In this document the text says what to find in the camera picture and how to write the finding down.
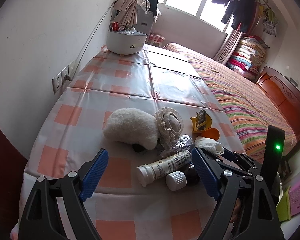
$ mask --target bottle label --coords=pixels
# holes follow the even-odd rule
[[[160,179],[191,162],[191,153],[183,151],[163,160],[150,164],[154,179]]]

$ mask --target checkered tablecloth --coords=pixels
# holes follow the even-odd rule
[[[105,148],[109,164],[84,204],[102,239],[196,239],[216,204],[204,186],[171,192],[160,179],[142,187],[136,167],[156,161],[156,152],[135,153],[102,133],[116,109],[133,107],[154,115],[164,106],[180,113],[183,134],[190,136],[190,117],[204,108],[222,145],[244,152],[218,101],[182,55],[145,45],[139,54],[120,57],[103,48],[66,88],[39,132],[24,172],[19,217],[36,177],[61,178]],[[68,238],[75,239],[62,199],[58,205]],[[18,225],[11,232],[12,239],[17,237]]]

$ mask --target colorful striped bedspread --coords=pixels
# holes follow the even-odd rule
[[[292,128],[258,85],[181,45],[170,43],[164,48],[184,55],[191,63],[226,112],[249,156],[263,162],[269,124],[286,132],[283,155],[295,146],[297,140]]]

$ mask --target folded blanket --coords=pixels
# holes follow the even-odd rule
[[[259,75],[259,69],[254,66],[249,68],[249,72],[253,73],[255,76]]]
[[[264,55],[266,53],[265,48],[262,47],[258,42],[241,39],[239,41],[239,44],[242,44],[242,45],[248,46],[252,49],[255,49],[255,50],[259,51],[262,55]]]
[[[240,56],[231,56],[231,58],[244,63],[245,65],[247,65],[248,67],[252,67],[252,62],[248,59],[246,59],[245,57],[240,57]]]
[[[249,57],[247,54],[245,54],[245,53],[243,53],[241,51],[238,51],[238,50],[235,50],[232,55],[244,57],[247,60],[250,60],[253,63],[253,65],[256,65],[256,66],[261,66],[261,64],[262,64],[262,61],[260,61],[256,57],[254,57],[254,56],[253,57]]]
[[[254,81],[256,79],[255,75],[251,74],[249,71],[244,71],[241,68],[234,66],[233,69],[234,72],[238,73],[240,76],[249,79],[251,81]]]
[[[231,64],[230,62],[227,62],[226,63],[226,66],[228,67],[228,68],[230,68],[231,70],[234,70],[235,69],[235,65],[233,65],[233,64]]]
[[[254,57],[256,59],[258,59],[259,61],[264,61],[265,57],[262,57],[260,55],[253,55],[251,52],[247,51],[246,49],[240,48],[239,45],[235,48],[236,51],[240,51],[246,55],[248,55],[249,57]]]
[[[246,36],[246,37],[243,37],[243,39],[248,39],[248,40],[256,41],[256,42],[258,42],[262,47],[264,47],[265,49],[269,49],[268,45],[263,41],[263,39],[261,39],[261,37],[259,37],[259,36],[257,36],[257,35]]]
[[[265,54],[264,53],[260,53],[258,50],[256,49],[252,49],[246,45],[242,45],[242,44],[238,44],[239,48],[245,49],[247,51],[249,51],[250,53],[252,53],[254,56],[260,56],[263,57]]]
[[[238,66],[238,67],[241,68],[242,70],[248,71],[248,67],[247,67],[245,64],[243,64],[242,62],[238,61],[238,60],[235,60],[235,59],[233,59],[233,58],[230,58],[230,59],[228,60],[228,62],[229,62],[230,64],[232,64],[232,65]]]

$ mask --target metal screw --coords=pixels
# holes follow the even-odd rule
[[[232,176],[232,171],[225,170],[225,171],[223,172],[223,174],[224,174],[225,176],[227,176],[227,177],[231,177],[231,176]]]
[[[68,176],[70,178],[73,178],[73,177],[77,176],[77,173],[75,171],[71,171],[71,172],[68,173]]]
[[[44,181],[44,176],[40,176],[39,178],[37,178],[37,181],[39,181],[39,182]]]
[[[262,177],[261,175],[257,175],[257,176],[256,176],[256,180],[257,180],[257,181],[263,181],[263,177]]]

